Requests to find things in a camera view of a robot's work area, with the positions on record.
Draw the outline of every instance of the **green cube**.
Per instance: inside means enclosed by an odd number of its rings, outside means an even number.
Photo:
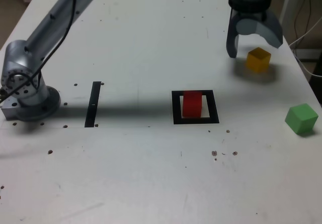
[[[285,122],[296,134],[310,132],[318,118],[317,113],[308,105],[302,104],[291,107],[285,118]]]

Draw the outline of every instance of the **black strip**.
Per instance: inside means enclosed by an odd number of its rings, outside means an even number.
[[[172,111],[173,124],[209,124],[219,123],[215,97],[212,90],[198,91],[207,98],[209,117],[201,118],[182,118],[180,96],[184,95],[184,91],[172,91]]]
[[[97,105],[99,103],[100,89],[101,82],[93,82],[89,107],[87,108],[85,127],[94,127]]]

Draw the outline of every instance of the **yellow cube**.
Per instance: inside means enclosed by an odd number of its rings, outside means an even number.
[[[271,54],[261,48],[248,53],[246,67],[256,73],[265,72],[270,64]]]

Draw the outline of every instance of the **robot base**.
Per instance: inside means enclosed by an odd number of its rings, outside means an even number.
[[[2,106],[2,112],[7,120],[37,121],[46,118],[58,110],[60,106],[59,92],[47,86],[49,96],[39,105],[21,106],[16,98],[9,97]]]

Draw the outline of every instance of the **white cable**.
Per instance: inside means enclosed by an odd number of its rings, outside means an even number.
[[[316,22],[316,24],[313,25],[313,27],[304,35],[302,35],[300,38],[298,38],[297,40],[295,40],[293,43],[291,43],[289,46],[291,46],[292,44],[296,43],[297,41],[299,41],[301,38],[303,38],[305,35],[307,35],[309,32],[312,31],[312,29],[315,28],[315,26],[322,20],[322,17]]]
[[[319,77],[322,78],[322,76],[318,76],[317,74],[312,74],[311,72],[308,71],[308,69],[304,66],[304,64],[299,60],[299,58],[297,58],[297,56],[295,54],[293,54],[294,57],[297,59],[297,61],[302,65],[302,67],[304,68],[304,70],[309,73],[311,76],[313,77]]]

